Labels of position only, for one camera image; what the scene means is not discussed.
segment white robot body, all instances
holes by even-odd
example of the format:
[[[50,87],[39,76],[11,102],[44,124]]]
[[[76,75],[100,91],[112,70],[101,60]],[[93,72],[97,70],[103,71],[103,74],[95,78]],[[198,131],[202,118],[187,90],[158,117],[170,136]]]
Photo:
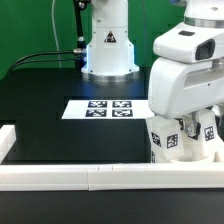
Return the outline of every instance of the white robot body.
[[[128,39],[128,1],[92,1],[92,40],[87,46],[84,78],[122,81],[139,71]]]
[[[197,63],[201,60],[200,55],[202,60],[221,58],[224,56],[224,32],[180,23],[156,39],[154,52],[184,63]]]
[[[223,69],[211,61],[186,64],[159,58],[153,65],[149,105],[164,118],[176,118],[224,102]]]
[[[223,0],[187,0],[184,16],[199,20],[223,20]]]
[[[224,1],[171,2],[187,2],[187,9],[184,23],[154,44],[161,58],[152,67],[149,84],[149,107],[159,115],[146,121],[152,161],[220,161],[224,143],[217,135],[215,113],[224,116]],[[205,109],[216,104],[217,110]]]

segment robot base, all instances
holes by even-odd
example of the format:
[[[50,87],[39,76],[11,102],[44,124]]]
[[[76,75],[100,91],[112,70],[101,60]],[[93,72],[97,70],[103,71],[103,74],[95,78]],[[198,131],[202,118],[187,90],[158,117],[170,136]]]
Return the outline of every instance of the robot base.
[[[113,83],[113,82],[125,82],[133,79],[137,79],[140,77],[140,72],[135,71],[124,75],[95,75],[92,73],[84,73],[82,72],[82,78],[95,81],[95,82],[103,82],[103,83]]]

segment black cable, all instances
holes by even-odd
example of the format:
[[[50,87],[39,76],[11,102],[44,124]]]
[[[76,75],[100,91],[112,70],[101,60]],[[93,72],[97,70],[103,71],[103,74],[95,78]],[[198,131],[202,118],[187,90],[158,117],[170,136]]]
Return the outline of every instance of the black cable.
[[[59,54],[74,54],[72,50],[69,51],[47,51],[47,52],[39,52],[39,53],[35,53],[35,54],[30,54],[27,55],[25,57],[20,58],[17,62],[15,62],[14,64],[20,63],[22,61],[25,61],[29,58],[33,58],[33,57],[39,57],[39,56],[49,56],[49,55],[59,55]]]
[[[20,65],[24,65],[24,64],[29,64],[29,63],[45,63],[45,62],[58,62],[58,61],[63,61],[63,62],[67,62],[67,61],[77,61],[80,60],[80,58],[73,58],[73,59],[52,59],[52,60],[31,60],[31,61],[24,61],[24,62],[19,62],[16,64],[13,64],[9,69],[8,69],[8,73],[12,72],[16,67],[20,66]]]
[[[143,25],[144,25],[144,68],[146,67],[146,63],[147,63],[147,20],[146,20],[146,7],[145,7],[145,0],[142,0],[142,13],[143,13]]]
[[[73,0],[73,6],[74,6],[74,11],[75,11],[77,35],[78,35],[78,38],[83,37],[82,19],[81,19],[80,8],[79,8],[77,0]]]

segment printed marker sheet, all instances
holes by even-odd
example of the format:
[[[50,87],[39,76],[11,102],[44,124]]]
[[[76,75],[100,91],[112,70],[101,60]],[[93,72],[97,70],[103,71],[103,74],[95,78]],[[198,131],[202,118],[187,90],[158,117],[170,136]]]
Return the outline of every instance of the printed marker sheet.
[[[146,119],[148,100],[70,100],[62,119]]]

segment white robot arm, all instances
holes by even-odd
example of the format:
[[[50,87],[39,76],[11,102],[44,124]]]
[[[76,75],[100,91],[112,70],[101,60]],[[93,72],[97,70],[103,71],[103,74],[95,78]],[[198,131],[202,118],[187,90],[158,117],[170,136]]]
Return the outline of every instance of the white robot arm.
[[[134,46],[128,39],[128,1],[92,0],[92,40],[83,77],[100,82],[134,78]]]

